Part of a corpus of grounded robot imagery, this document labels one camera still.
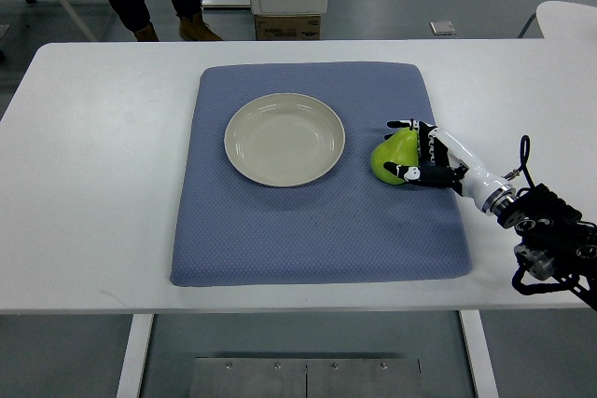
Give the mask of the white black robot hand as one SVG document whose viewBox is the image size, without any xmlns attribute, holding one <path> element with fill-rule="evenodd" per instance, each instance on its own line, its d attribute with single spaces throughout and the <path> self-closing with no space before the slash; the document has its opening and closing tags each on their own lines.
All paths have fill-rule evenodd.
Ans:
<svg viewBox="0 0 597 398">
<path fill-rule="evenodd" d="M 383 167 L 408 184 L 450 188 L 470 198 L 483 213 L 499 215 L 515 201 L 515 189 L 503 176 L 489 172 L 484 163 L 445 129 L 421 120 L 394 120 L 391 129 L 416 133 L 416 165 L 385 161 Z"/>
</svg>

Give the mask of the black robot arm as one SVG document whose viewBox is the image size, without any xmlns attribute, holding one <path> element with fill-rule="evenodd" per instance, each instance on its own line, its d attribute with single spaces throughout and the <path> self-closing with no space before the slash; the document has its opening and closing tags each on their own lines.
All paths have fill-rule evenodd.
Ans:
<svg viewBox="0 0 597 398">
<path fill-rule="evenodd" d="M 507 175 L 523 174 L 527 186 L 506 193 L 493 210 L 497 223 L 521 238 L 514 247 L 518 269 L 512 287 L 522 295 L 568 291 L 596 308 L 596 225 L 528 171 L 530 137 L 521 137 L 520 166 Z"/>
</svg>

